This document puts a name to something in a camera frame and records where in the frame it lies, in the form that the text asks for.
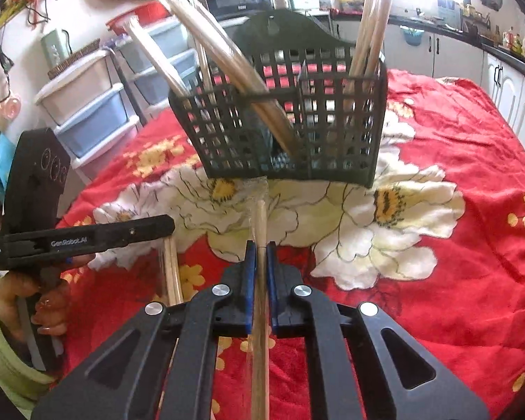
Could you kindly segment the green sleeve left forearm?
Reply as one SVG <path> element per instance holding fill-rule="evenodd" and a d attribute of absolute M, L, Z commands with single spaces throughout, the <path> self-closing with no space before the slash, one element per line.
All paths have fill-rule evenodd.
<path fill-rule="evenodd" d="M 55 382 L 53 376 L 36 370 L 16 354 L 0 323 L 0 419 L 29 419 Z"/>

